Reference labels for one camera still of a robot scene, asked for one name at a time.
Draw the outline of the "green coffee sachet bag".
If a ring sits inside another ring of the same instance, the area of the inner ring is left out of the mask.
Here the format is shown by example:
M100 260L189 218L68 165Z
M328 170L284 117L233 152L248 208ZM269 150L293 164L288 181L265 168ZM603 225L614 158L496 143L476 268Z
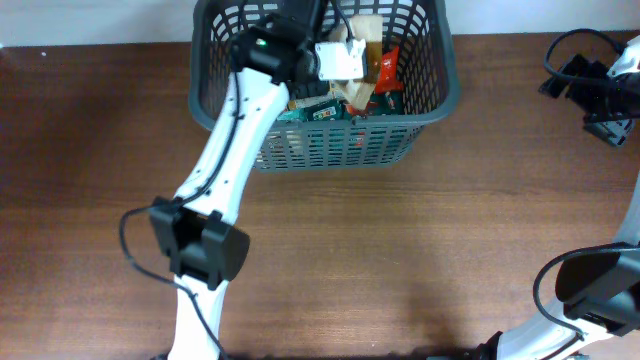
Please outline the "green coffee sachet bag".
M288 153L296 161L306 156L314 163L322 156L335 162L341 155L355 157L364 150L377 153L389 132L384 126L369 129L358 122L369 115L401 113L402 95L398 92L372 96L363 110L338 95L292 100L276 119L278 125L291 128L271 131L265 146L273 155Z

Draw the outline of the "beige snack bag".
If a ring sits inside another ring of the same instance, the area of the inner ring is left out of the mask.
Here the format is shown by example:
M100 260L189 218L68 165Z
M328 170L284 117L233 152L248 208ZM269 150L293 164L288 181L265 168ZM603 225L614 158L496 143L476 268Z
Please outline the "beige snack bag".
M383 17L381 15L354 15L349 18L349 24L356 40L364 40L365 75L356 80L335 80L334 85L344 96L345 100L357 110L367 107L371 95L374 93L381 70L383 56Z

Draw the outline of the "orange spaghetti packet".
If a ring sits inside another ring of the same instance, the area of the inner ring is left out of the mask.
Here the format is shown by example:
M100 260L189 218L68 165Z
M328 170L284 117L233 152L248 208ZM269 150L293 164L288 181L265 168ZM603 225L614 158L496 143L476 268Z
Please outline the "orange spaghetti packet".
M350 115L361 115L364 111L380 109L381 101L375 100L376 96L385 98L387 95L397 95L404 90L404 84L397 78L397 66L399 49L385 53L379 65L381 66L378 80L373 89L368 83L352 83L347 87L334 82L328 83L328 90L319 96L305 97L290 100L287 109L310 108L330 100L342 101L346 104L346 110Z

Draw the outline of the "grey plastic shopping basket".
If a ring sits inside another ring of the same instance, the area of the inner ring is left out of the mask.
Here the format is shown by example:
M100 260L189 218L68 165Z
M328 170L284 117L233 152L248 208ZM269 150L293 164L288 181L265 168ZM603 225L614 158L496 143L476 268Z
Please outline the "grey plastic shopping basket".
M189 109L211 129L223 106L230 74L229 40L284 10L282 1L200 0L193 14ZM381 95L367 115L308 121L278 120L257 154L261 172L380 167L400 161L423 128L450 115L459 100L453 41L442 1L342 1L347 16L380 15L382 47L399 53L396 76L404 88Z

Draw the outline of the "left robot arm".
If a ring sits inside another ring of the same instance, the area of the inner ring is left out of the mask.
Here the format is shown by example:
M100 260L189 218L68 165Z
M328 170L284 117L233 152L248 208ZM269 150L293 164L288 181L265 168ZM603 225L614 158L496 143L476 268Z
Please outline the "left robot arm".
M291 86L320 77L316 45L326 38L326 1L300 1L248 24L246 5L227 39L213 33L214 5L194 11L188 105L211 130L192 172L149 219L177 291L169 359L225 359L219 340L224 297L248 255L235 222L256 155L291 98Z

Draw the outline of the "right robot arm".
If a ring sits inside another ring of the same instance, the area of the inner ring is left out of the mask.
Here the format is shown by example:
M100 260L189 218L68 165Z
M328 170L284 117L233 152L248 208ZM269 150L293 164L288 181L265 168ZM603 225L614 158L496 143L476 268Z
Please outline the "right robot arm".
M540 87L586 113L585 129L620 146L639 122L639 57L631 48L607 66L576 55ZM592 343L639 328L639 197L634 195L611 243L550 260L532 286L537 312L495 333L471 359L569 359Z

